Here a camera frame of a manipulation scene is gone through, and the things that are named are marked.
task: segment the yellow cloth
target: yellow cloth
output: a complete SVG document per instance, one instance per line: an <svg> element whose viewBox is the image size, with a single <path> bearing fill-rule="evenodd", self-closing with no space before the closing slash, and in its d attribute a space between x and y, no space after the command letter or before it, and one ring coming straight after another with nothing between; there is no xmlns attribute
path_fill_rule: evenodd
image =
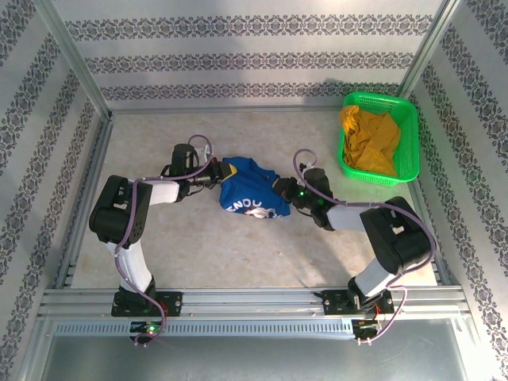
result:
<svg viewBox="0 0 508 381"><path fill-rule="evenodd" d="M400 129L389 114L374 115L358 106L341 111L344 162L351 168L397 177L394 152Z"/></svg>

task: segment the green plastic basket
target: green plastic basket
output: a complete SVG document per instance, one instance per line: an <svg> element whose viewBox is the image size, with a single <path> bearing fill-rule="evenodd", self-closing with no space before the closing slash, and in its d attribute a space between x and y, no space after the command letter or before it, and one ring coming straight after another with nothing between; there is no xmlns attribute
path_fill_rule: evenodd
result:
<svg viewBox="0 0 508 381"><path fill-rule="evenodd" d="M398 177L361 171L349 167L343 159L344 128L341 128L337 158L346 177L392 187L417 178L420 172L418 149L418 113L407 100L373 93L350 93L344 99L344 107L358 105L362 110L373 114L389 113L401 130L401 138L395 149L394 163Z"/></svg>

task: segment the patterned wallpaper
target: patterned wallpaper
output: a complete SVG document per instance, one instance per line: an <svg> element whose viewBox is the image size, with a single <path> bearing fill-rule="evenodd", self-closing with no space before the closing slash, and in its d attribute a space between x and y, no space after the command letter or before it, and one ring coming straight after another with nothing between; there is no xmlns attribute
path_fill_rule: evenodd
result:
<svg viewBox="0 0 508 381"><path fill-rule="evenodd" d="M56 0L113 110L393 94L441 0Z"/></svg>
<svg viewBox="0 0 508 381"><path fill-rule="evenodd" d="M0 1L0 380L66 243L98 115L30 1Z"/></svg>
<svg viewBox="0 0 508 381"><path fill-rule="evenodd" d="M413 97L421 188L496 379L508 379L507 27L505 3L464 2Z"/></svg>

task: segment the blue shirt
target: blue shirt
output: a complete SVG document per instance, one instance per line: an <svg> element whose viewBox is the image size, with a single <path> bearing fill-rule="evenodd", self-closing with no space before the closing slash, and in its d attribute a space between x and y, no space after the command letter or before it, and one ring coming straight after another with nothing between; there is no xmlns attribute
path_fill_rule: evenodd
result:
<svg viewBox="0 0 508 381"><path fill-rule="evenodd" d="M237 169L235 175L222 182L222 208L258 218L291 214L289 203L273 191L272 184L279 178L275 171L259 167L248 157L225 157L222 161Z"/></svg>

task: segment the floral patterned wall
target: floral patterned wall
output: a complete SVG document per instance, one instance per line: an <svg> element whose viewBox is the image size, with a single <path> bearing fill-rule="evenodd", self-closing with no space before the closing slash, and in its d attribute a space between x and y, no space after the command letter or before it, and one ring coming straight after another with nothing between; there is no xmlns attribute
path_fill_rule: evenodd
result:
<svg viewBox="0 0 508 381"><path fill-rule="evenodd" d="M496 379L508 379L507 44L508 2L464 1L413 97L419 182Z"/></svg>
<svg viewBox="0 0 508 381"><path fill-rule="evenodd" d="M113 110L393 94L441 0L56 0Z"/></svg>
<svg viewBox="0 0 508 381"><path fill-rule="evenodd" d="M0 0L0 380L67 241L98 115L29 0Z"/></svg>

